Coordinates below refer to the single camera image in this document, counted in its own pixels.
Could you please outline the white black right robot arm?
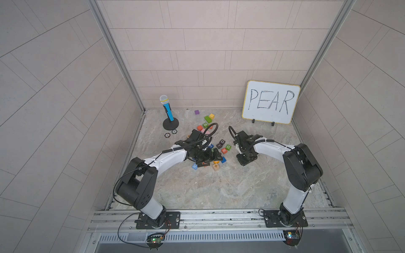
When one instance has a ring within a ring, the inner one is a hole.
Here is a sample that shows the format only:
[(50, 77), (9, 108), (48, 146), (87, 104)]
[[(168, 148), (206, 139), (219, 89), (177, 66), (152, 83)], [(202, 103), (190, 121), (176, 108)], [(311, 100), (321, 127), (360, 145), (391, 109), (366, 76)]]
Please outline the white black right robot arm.
[(278, 211), (262, 210), (267, 228), (308, 226), (303, 204), (312, 189), (323, 175), (323, 170), (309, 147), (303, 143), (286, 145), (261, 135), (248, 135), (245, 131), (237, 133), (232, 126), (228, 128), (239, 154), (239, 163), (245, 166), (267, 155), (284, 163), (290, 188)]

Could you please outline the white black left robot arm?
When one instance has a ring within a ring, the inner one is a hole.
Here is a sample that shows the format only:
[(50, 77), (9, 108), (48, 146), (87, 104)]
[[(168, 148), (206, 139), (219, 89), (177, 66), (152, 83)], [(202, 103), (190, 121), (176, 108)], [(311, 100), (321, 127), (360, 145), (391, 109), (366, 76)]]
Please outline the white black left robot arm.
[(166, 208), (154, 198), (157, 179), (171, 167), (190, 160), (198, 167), (209, 166), (213, 161), (222, 161), (217, 148), (209, 148), (213, 135), (218, 130), (218, 123), (212, 123), (200, 132), (193, 130), (186, 140), (179, 140), (148, 159), (133, 158), (124, 174), (117, 180), (113, 192), (121, 197), (124, 205), (132, 206), (147, 217), (147, 223), (158, 228), (166, 223)]

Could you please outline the tan plus block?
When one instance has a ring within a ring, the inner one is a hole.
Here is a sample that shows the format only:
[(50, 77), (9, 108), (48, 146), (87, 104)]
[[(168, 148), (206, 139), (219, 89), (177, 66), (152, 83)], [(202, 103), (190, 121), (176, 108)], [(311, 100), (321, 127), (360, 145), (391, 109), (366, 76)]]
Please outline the tan plus block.
[(220, 165), (218, 163), (214, 163), (212, 165), (212, 168), (213, 168), (214, 171), (218, 171), (220, 169)]

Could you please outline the green block at back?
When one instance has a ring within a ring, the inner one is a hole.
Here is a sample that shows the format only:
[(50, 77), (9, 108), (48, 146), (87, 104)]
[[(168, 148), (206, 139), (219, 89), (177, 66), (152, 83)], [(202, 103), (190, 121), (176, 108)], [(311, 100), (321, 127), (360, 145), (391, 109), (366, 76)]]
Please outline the green block at back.
[(205, 116), (204, 119), (207, 121), (207, 123), (211, 123), (212, 119), (209, 116)]

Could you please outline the blue toy microphone on stand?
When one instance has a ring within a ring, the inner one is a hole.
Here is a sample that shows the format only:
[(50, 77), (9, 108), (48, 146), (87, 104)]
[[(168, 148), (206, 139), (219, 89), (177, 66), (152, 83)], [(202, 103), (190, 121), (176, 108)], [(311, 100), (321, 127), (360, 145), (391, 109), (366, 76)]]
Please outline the blue toy microphone on stand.
[(167, 118), (163, 121), (163, 128), (165, 130), (175, 130), (179, 126), (179, 121), (173, 116), (173, 112), (171, 110), (169, 99), (166, 95), (160, 96), (160, 102), (162, 103), (165, 112), (167, 114)]

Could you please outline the yellow framed whiteboard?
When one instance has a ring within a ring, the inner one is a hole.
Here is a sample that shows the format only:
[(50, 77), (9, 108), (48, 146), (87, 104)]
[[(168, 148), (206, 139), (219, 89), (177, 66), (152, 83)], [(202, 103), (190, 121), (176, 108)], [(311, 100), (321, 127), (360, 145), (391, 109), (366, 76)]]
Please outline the yellow framed whiteboard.
[(299, 85), (249, 80), (242, 118), (290, 124), (301, 92)]

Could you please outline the right circuit board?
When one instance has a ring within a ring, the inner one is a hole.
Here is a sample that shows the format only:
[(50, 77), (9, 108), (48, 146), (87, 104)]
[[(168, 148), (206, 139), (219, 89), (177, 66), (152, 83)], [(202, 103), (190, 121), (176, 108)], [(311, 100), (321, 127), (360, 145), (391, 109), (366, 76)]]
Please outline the right circuit board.
[(295, 230), (284, 230), (283, 235), (285, 238), (284, 243), (288, 246), (295, 247), (300, 243), (301, 234)]

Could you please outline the circuit board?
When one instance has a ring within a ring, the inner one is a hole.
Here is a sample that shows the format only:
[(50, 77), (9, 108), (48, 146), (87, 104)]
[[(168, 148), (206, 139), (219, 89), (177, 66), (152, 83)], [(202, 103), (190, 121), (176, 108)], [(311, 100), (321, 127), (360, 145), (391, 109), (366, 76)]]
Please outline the circuit board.
[(149, 249), (158, 250), (158, 248), (163, 245), (164, 241), (165, 241), (165, 234), (154, 233), (147, 237), (146, 244)]
[(285, 238), (284, 243), (288, 246), (295, 247), (300, 243), (301, 234), (295, 230), (284, 230), (283, 235)]

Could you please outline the left circuit board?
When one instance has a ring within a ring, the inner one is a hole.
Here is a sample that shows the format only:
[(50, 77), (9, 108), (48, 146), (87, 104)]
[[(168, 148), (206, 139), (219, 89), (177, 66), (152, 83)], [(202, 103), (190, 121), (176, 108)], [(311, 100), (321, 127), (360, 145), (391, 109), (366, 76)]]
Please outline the left circuit board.
[(154, 233), (147, 237), (146, 244), (149, 249), (158, 250), (158, 248), (163, 245), (164, 241), (165, 241), (165, 234)]

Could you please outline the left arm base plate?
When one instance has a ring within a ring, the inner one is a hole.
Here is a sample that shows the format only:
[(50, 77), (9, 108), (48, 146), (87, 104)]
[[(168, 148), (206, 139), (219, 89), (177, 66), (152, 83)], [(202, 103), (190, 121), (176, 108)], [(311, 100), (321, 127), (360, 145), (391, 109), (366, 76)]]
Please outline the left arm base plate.
[(136, 229), (178, 229), (181, 213), (178, 211), (164, 211), (157, 219), (152, 219), (144, 213), (136, 220)]

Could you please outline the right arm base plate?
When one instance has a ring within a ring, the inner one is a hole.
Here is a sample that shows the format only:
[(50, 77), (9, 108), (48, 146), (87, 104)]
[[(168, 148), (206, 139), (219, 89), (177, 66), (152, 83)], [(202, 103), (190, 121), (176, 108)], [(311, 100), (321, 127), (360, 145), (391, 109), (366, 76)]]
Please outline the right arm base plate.
[(287, 210), (264, 210), (261, 212), (267, 228), (279, 227), (307, 227), (308, 221), (301, 209), (296, 214), (290, 214)]

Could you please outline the aluminium rail frame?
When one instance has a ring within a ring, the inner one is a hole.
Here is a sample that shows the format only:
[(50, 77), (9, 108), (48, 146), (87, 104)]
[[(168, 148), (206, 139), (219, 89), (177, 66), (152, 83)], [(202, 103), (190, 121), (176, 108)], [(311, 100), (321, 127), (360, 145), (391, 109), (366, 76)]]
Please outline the aluminium rail frame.
[(301, 239), (313, 231), (352, 241), (353, 224), (344, 208), (309, 208), (304, 211), (308, 226), (267, 228), (258, 209), (172, 210), (181, 213), (178, 229), (136, 229), (138, 211), (117, 210), (94, 213), (88, 232), (99, 241), (145, 243), (154, 233), (165, 234), (164, 243), (285, 241), (283, 231), (295, 230)]

